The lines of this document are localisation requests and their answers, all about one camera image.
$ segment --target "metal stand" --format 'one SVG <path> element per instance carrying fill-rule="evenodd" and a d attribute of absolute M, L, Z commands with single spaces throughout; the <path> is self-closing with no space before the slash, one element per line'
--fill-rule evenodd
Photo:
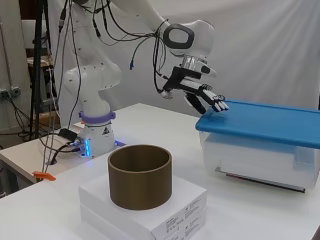
<path fill-rule="evenodd" d="M 32 77 L 32 95 L 30 108 L 30 130 L 29 140 L 32 139 L 33 131 L 33 109 L 35 110 L 35 139 L 39 138 L 39 114 L 40 114 L 40 79 L 41 79 L 41 50 L 42 50 L 42 15 L 45 14 L 47 38 L 49 47 L 51 48 L 50 33 L 49 33 L 49 17 L 48 17 L 48 0 L 36 0 L 36 29 L 34 40 L 34 59 L 33 59 L 33 77 Z"/>

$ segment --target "white box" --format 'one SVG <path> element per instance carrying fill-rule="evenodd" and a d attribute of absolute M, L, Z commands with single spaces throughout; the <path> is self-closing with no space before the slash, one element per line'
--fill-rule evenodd
<path fill-rule="evenodd" d="M 312 189 L 317 182 L 317 149 L 205 132 L 200 132 L 200 141 L 209 174 L 219 169 L 302 189 Z"/>
<path fill-rule="evenodd" d="M 206 208 L 202 209 L 197 215 L 192 217 L 189 221 L 186 221 L 184 225 L 181 225 L 178 232 L 175 232 L 166 240 L 189 240 L 204 226 L 206 221 Z"/>
<path fill-rule="evenodd" d="M 111 225 L 109 222 L 106 222 L 84 205 L 81 205 L 80 209 L 82 220 L 98 230 L 104 236 L 108 237 L 110 240 L 134 240 L 132 237 L 122 232 L 119 228 Z M 186 221 L 185 224 L 179 225 L 178 231 L 167 237 L 165 240 L 189 240 L 201 227 L 204 226 L 205 218 L 206 208 L 202 209 L 200 213 L 194 215 L 192 219 L 189 219 L 189 221 Z"/>
<path fill-rule="evenodd" d="M 163 205 L 145 211 L 115 205 L 109 195 L 108 175 L 80 186 L 79 194 L 82 208 L 87 208 L 134 240 L 169 237 L 178 231 L 180 225 L 200 213 L 207 202 L 205 189 L 178 177 L 172 179 L 171 198 Z"/>

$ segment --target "white table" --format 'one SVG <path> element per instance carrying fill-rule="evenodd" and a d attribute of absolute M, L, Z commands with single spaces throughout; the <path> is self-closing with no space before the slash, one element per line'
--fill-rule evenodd
<path fill-rule="evenodd" d="M 117 111 L 113 129 L 128 144 L 162 146 L 173 172 L 208 189 L 207 222 L 194 240 L 307 240 L 320 224 L 320 185 L 306 194 L 228 178 L 209 177 L 202 164 L 194 117 L 142 104 Z M 0 200 L 5 240 L 100 240 L 81 223 L 78 186 L 107 173 L 107 155 Z"/>
<path fill-rule="evenodd" d="M 81 124 L 78 125 L 79 127 L 72 126 L 71 129 L 75 132 L 79 132 L 81 130 Z M 53 148 L 57 149 L 66 142 L 68 142 L 66 139 L 54 136 Z M 51 136 L 49 138 L 48 145 L 51 146 Z M 33 172 L 42 170 L 43 154 L 44 146 L 39 140 L 33 140 L 1 150 L 0 160 L 2 161 L 2 164 L 4 164 L 4 172 L 0 177 L 4 190 L 7 193 L 12 193 L 17 190 L 16 188 L 18 187 L 14 186 L 15 184 L 12 184 L 12 181 L 15 181 L 15 176 L 13 175 L 17 175 L 28 184 L 36 183 L 36 179 L 33 177 Z M 48 162 L 49 156 L 50 150 L 47 149 L 45 162 Z M 58 164 L 50 166 L 48 171 L 52 175 L 65 172 L 89 161 L 85 158 L 79 159 L 78 154 L 76 153 L 60 153 L 56 159 Z"/>

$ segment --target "blue lid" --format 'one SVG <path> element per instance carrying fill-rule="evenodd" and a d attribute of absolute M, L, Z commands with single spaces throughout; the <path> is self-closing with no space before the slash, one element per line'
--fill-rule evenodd
<path fill-rule="evenodd" d="M 240 101 L 227 104 L 229 111 L 205 113 L 196 129 L 320 149 L 320 111 Z"/>

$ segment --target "power outlet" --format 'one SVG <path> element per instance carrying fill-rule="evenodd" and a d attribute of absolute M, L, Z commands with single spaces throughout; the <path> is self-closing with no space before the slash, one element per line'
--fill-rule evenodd
<path fill-rule="evenodd" d="M 10 94 L 12 98 L 19 97 L 21 95 L 21 89 L 19 87 L 11 87 Z"/>
<path fill-rule="evenodd" d="M 0 100 L 6 100 L 9 97 L 9 91 L 7 89 L 0 88 Z"/>

